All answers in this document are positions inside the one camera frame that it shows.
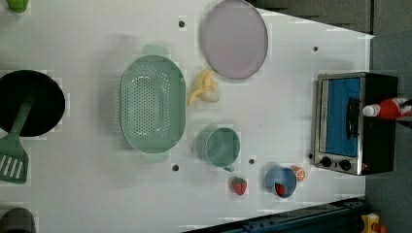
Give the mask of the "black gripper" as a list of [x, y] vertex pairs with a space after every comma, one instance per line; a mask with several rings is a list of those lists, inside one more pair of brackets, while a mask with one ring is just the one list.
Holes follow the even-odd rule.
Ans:
[[400, 116], [396, 120], [397, 123], [412, 128], [412, 121], [411, 121], [411, 111], [412, 111], [412, 100], [409, 99], [404, 103], [399, 105], [400, 109]]

